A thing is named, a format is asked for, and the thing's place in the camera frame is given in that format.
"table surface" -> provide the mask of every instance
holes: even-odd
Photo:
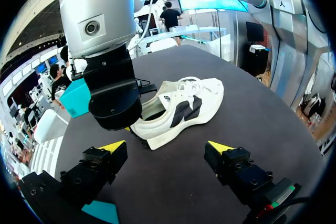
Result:
[[[212,26],[208,26],[208,27],[200,27],[200,33],[208,33],[208,32],[212,32],[212,31],[219,31],[218,27],[212,27]],[[221,28],[221,33],[226,35],[226,28]],[[166,33],[161,33],[161,34],[157,34],[157,35],[153,35],[153,36],[149,36],[149,37],[145,37],[142,39],[141,43],[150,43],[153,41],[157,41],[160,39],[165,39],[165,38],[171,38],[171,37],[176,37],[176,36],[180,36],[180,35],[185,35],[185,34],[194,34],[198,32],[198,28],[196,27],[185,27],[185,29],[181,29],[178,31],[170,31],[170,32],[166,32]]]
[[[324,169],[316,143],[295,113],[248,73],[193,46],[180,46],[133,60],[135,76],[159,87],[182,77],[218,78],[224,99],[204,125],[185,129],[165,146],[151,151],[126,130],[101,128],[88,113],[71,119],[60,148],[59,172],[70,170],[91,146],[126,140],[128,160],[97,200],[113,202],[125,223],[241,223],[249,212],[228,186],[221,186],[204,160],[207,141],[242,146],[274,182],[288,177],[310,195]],[[154,94],[142,99],[148,100]],[[299,205],[291,207],[291,217]]]

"screw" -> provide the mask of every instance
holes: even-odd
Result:
[[[252,185],[258,185],[258,182],[257,182],[257,180],[256,179],[252,179],[251,181],[250,181],[250,183],[252,184]]]
[[[73,182],[79,185],[80,183],[82,183],[82,180],[80,178],[75,178]]]

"person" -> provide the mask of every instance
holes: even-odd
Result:
[[[175,9],[172,9],[172,3],[166,2],[164,4],[167,9],[160,15],[159,20],[164,20],[164,25],[166,26],[167,31],[173,26],[178,26],[179,21],[178,19],[182,19],[181,13]],[[179,37],[174,38],[177,44],[181,45],[181,40]]]
[[[64,110],[64,106],[59,101],[56,100],[55,93],[58,88],[67,89],[70,86],[71,81],[67,76],[63,74],[58,64],[53,64],[49,69],[49,73],[50,76],[55,80],[51,85],[51,100],[56,105],[60,106],[62,110]]]
[[[66,70],[65,73],[67,75],[67,77],[69,78],[70,81],[72,81],[72,65],[70,65],[69,63],[69,55],[71,56],[70,52],[69,52],[69,48],[68,46],[64,46],[61,50],[60,56],[61,59],[66,63]],[[76,73],[80,73],[80,72],[84,72],[84,70],[87,67],[87,62],[84,59],[75,59],[74,61],[75,64],[75,69],[76,69]]]

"shoe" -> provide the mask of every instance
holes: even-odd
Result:
[[[223,94],[223,83],[216,78],[164,81],[155,97],[142,104],[142,119],[131,125],[131,130],[155,150],[185,128],[210,121],[222,103]]]

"shoelace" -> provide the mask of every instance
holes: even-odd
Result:
[[[189,97],[198,94],[203,88],[201,80],[197,77],[185,77],[180,79],[179,82],[180,81],[183,81],[184,83],[178,85],[177,90],[185,91],[186,95]]]
[[[209,90],[212,93],[218,93],[218,86],[216,85],[209,85],[209,82],[205,83],[201,79],[197,77],[185,77],[180,79],[184,83],[181,83],[177,90],[185,91],[187,96],[192,97],[193,95],[198,94],[203,88]]]

